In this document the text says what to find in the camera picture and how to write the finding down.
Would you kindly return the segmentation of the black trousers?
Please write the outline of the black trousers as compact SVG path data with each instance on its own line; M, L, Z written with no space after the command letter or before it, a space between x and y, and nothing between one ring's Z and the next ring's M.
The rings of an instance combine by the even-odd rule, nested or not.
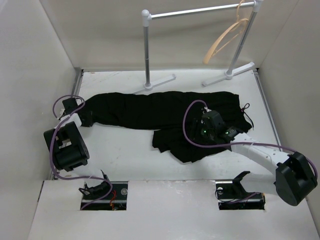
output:
M248 132L252 125L246 121L240 107L239 95L227 92L156 92L149 95L101 93L92 96L78 111L82 125L125 127L152 130L152 146L170 153L183 163L196 162L204 157L223 152L223 147L200 148L190 144L184 136L185 124L190 138L191 128L203 114L204 106L217 111L229 127Z

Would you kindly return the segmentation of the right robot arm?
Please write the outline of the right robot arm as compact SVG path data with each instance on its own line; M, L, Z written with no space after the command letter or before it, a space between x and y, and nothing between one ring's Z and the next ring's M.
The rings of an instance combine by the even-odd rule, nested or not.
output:
M245 156L263 168L271 176L255 175L232 185L238 198L250 190L279 196L285 203L297 206L318 186L318 172L302 153L283 146L262 143L252 139L242 129L228 126L217 111L205 112L200 120L194 120L188 141L199 148L226 148Z

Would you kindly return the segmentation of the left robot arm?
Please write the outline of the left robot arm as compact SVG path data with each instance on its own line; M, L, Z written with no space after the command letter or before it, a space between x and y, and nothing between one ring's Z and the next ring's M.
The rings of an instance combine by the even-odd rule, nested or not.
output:
M100 199L108 199L112 195L113 185L106 174L102 177L93 175L65 177L60 171L71 172L75 168L86 166L90 158L88 148L79 132L82 126L78 111L85 106L86 101L77 95L64 95L58 98L52 112L58 120L58 125L43 133L49 150L49 164L53 175L60 180L91 179L102 181L95 187L82 189L84 195L96 195Z

